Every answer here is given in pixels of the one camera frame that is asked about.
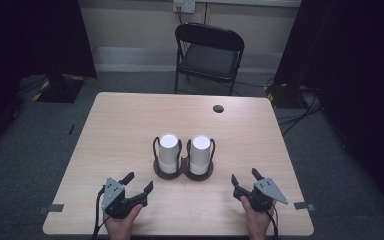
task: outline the table surface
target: table surface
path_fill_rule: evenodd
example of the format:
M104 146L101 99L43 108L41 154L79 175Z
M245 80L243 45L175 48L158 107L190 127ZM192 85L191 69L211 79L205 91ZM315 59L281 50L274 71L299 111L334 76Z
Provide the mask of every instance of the table surface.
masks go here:
M223 106L224 112L214 112L214 105ZM184 146L198 134L213 138L211 177L201 182L184 174L159 178L153 170L152 143L165 133L177 135ZM135 220L133 235L247 235L245 212L233 198L230 180L233 173L242 187L252 190L252 168L271 177L289 201L276 204L279 235L311 235L308 211L296 210L293 204L304 199L267 99L100 93L53 201L64 208L48 213L43 230L50 235L92 234L97 193L106 179L118 181L134 172L126 197L141 193L150 181L154 190ZM106 234L104 227L100 234ZM273 234L272 226L268 234Z

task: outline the wall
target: wall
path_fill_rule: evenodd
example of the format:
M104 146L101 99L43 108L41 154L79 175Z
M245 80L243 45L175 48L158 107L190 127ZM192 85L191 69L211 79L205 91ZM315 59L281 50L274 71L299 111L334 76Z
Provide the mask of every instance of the wall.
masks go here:
M179 24L171 1L80 0L93 46L173 48ZM243 36L246 49L281 53L292 28L296 7L196 3L195 14L182 14L183 22L204 22L227 27Z
M201 22L238 32L245 41L241 70L277 70L289 33L295 20L297 0L246 0L263 5L196 3L194 14L182 14L183 22ZM90 44L95 47L94 58L98 71L136 69L134 65L170 65L175 62L174 31L179 18L173 13L172 1L164 0L80 0L83 19ZM127 49L117 56L108 48Z

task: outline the hand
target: hand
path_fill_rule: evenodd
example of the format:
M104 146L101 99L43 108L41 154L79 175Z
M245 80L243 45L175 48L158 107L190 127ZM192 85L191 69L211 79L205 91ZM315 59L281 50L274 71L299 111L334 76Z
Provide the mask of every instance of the hand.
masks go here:
M251 207L248 198L241 196L240 198L242 206L246 213L246 225L248 228L249 238L251 240L265 240L267 229L270 226L270 218L265 212L256 212ZM269 213L273 216L274 208L269 210Z
M124 219L116 219L109 217L104 211L105 228L108 232L110 240L129 240L132 236L133 221L139 215L140 210L143 208L142 204L138 204L132 208L129 215Z

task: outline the black cable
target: black cable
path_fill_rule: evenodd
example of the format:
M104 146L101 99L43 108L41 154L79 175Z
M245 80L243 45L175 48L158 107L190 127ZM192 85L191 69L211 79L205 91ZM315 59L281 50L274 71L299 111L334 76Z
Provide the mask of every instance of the black cable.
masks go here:
M277 240L277 238L278 238L278 236L279 236L279 230L278 230L278 228L277 228L277 224L276 224L276 222L274 221L273 216L269 213L269 211L265 210L264 212L267 214L267 216L269 216L270 221L273 223L274 235L273 235L273 238L272 238L272 239L273 239L273 240Z
M247 85L247 86L251 86L251 87L259 87L259 88L264 88L264 87L267 87L267 85L255 85L255 84L251 84L251 83L244 83L244 82L236 82L238 84L243 84L243 85Z
M222 82L216 82L222 86L225 86L226 88L229 88L230 89L230 86L227 86L226 84L222 83ZM232 89L232 92L234 92L237 96L242 96L241 94L238 93L238 91L236 91L235 89Z
M98 237L98 232L99 230L101 229L102 225L105 223L105 221L108 220L108 218L100 225L98 226L98 221L99 221L99 200L101 199L101 195L104 193L105 191L105 186L102 186L102 189L98 192L98 197L96 198L96 218L95 218L95 228L93 230L93 234L92 234L92 240L96 240L97 237Z
M287 128L283 133L282 133L282 136L285 136L287 132L289 132L289 130L291 130L299 121L301 121L302 119L304 119L305 117L307 116L310 116L316 112L318 112L320 109L321 109L321 106L320 104L318 105L319 107L317 109L313 109L313 106L314 106L314 103L316 101L316 98L317 98L317 94L314 95L314 98L310 104L310 106L308 107L308 109L304 112L304 114L300 115L300 116L297 116L295 118L293 117L285 117L285 118L279 118L279 119L286 119L286 118L293 118L293 119L290 119L290 120L287 120L285 122L281 122L279 123L279 126L280 129L282 130L285 126L289 125L289 124L292 124L291 126L289 126L289 128Z
M208 9L208 3L205 3L204 24L207 24L207 9Z
M44 76L44 77L41 78L41 79L38 79L38 80L36 80L36 81L34 81L34 82L31 82L31 83L27 84L26 86L23 86L22 88L20 88L20 89L18 90L17 96L21 96L21 95L23 95L23 94L25 94L25 93L28 93L28 92L34 90L35 88L39 87L40 85L42 85L42 83L43 83L43 81L44 81L45 79L47 79L47 76ZM26 88L28 88L28 87L30 87L30 86L32 86L32 85L34 85L34 84L36 84L34 87L25 90Z
M180 24L183 24L182 22L182 7L176 7L177 10L177 16L179 17Z
M274 80L274 77L270 78L268 81L267 81L267 86L270 85L270 81L273 81Z
M276 213L276 226L277 226L277 229L279 229L279 215L277 214L277 209L274 206L274 204L272 204L272 206L273 206L274 212Z
M298 92L297 92L298 103L299 103L299 105L301 106L301 108L305 108L305 107L302 105L302 102L301 102L302 99L300 98L300 93L301 93L301 91L298 90Z

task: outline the white cup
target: white cup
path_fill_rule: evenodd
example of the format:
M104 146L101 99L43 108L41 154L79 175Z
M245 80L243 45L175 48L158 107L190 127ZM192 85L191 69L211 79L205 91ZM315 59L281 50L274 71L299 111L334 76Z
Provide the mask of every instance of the white cup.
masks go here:
M181 146L176 135L167 133L159 140L158 164L160 169L167 173L175 173L181 165Z
M202 175L207 172L211 161L211 141L209 137L205 135L195 136L189 150L189 166L190 171L196 175Z

